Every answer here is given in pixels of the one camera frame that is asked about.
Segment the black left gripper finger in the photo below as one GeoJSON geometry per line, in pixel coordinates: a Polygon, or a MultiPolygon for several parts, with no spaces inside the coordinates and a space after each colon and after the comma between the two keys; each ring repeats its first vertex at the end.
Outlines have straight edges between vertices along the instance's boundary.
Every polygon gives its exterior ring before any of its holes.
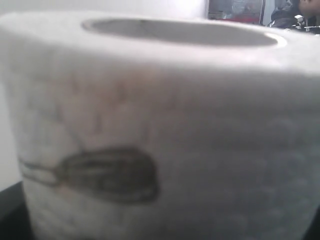
{"type": "Polygon", "coordinates": [[[0,238],[34,239],[21,181],[0,192],[0,238]]]}

